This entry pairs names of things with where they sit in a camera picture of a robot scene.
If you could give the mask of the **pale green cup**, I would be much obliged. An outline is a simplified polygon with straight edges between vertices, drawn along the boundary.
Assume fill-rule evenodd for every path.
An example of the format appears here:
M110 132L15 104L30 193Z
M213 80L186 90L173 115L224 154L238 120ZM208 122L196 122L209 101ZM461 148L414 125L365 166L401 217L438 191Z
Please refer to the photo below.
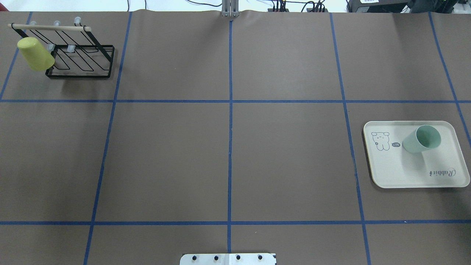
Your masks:
M404 139L403 147L409 153L420 153L436 149L441 143L441 134L435 127L422 125Z

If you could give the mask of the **cream rabbit tray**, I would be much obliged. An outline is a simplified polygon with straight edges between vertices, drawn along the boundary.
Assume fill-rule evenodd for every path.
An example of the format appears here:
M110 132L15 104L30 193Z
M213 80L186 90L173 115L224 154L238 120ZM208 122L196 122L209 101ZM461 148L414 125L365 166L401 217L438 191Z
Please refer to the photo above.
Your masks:
M407 152L404 139L422 125L440 132L441 145ZM370 121L363 135L371 177L380 188L461 188L470 183L456 131L446 121Z

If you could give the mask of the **yellow cup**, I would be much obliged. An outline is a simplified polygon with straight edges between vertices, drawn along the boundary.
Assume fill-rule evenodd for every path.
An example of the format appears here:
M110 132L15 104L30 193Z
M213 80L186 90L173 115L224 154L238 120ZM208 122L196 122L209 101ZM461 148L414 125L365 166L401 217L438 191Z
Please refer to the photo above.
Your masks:
M55 63L54 57L37 38L22 38L17 42L17 48L34 71L46 71Z

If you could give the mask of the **aluminium frame post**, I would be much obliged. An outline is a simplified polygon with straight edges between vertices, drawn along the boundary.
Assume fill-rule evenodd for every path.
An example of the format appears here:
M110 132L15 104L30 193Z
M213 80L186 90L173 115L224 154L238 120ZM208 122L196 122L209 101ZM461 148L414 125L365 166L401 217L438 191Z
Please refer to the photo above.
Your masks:
M238 17L239 0L222 0L222 17Z

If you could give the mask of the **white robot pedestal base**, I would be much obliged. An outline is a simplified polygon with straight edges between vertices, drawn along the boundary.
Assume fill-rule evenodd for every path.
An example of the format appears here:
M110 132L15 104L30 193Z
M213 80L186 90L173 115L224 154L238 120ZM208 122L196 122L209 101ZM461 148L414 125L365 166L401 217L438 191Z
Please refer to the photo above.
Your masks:
M180 265L276 265L276 254L271 253L211 253L185 254Z

